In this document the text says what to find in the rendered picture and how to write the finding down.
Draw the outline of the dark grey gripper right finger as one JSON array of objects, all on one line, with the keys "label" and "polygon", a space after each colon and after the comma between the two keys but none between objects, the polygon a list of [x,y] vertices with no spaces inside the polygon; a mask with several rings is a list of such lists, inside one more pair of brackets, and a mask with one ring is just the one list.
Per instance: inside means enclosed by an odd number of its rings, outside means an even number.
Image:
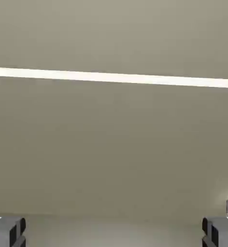
[{"label": "dark grey gripper right finger", "polygon": [[204,217],[202,230],[205,236],[202,238],[201,247],[228,247],[228,218]]}]

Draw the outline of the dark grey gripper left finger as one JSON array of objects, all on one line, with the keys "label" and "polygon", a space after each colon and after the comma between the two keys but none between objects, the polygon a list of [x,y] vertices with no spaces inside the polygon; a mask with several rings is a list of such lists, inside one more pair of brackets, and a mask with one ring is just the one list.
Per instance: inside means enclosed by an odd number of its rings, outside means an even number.
[{"label": "dark grey gripper left finger", "polygon": [[0,217],[0,247],[26,247],[24,217]]}]

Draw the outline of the taupe painted cabinet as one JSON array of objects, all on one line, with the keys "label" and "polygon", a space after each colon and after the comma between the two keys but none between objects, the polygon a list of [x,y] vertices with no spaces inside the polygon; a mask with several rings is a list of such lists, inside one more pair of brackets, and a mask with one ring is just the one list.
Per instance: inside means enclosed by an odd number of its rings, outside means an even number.
[{"label": "taupe painted cabinet", "polygon": [[[107,83],[127,83],[127,84],[148,84],[148,85],[167,85],[167,86],[189,86],[189,87],[207,87],[207,88],[227,88],[228,79],[223,78],[202,78],[202,77],[185,77],[185,76],[165,76],[165,75],[143,75],[143,74],[122,74],[106,72],[86,72],[86,71],[69,71],[69,70],[44,70],[44,69],[21,69],[21,68],[2,68],[0,67],[0,78],[21,78],[21,79],[40,79],[56,81],[75,81],[75,82],[107,82]],[[207,211],[205,214],[223,215],[225,204],[221,210]],[[204,215],[195,209],[188,212],[180,211],[178,214],[189,214],[196,211],[197,215]],[[0,214],[25,214],[17,212],[0,212]],[[46,214],[46,215],[72,215],[76,217],[136,217],[147,218],[157,215],[178,215],[167,212],[155,212],[143,215],[75,215],[75,214]]]}]

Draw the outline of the plain taupe cabinet door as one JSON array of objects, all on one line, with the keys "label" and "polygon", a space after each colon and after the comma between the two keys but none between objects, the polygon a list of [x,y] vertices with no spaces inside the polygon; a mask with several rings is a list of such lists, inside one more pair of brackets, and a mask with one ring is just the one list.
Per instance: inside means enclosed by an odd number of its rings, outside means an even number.
[{"label": "plain taupe cabinet door", "polygon": [[0,67],[228,79],[228,0],[0,0]]}]

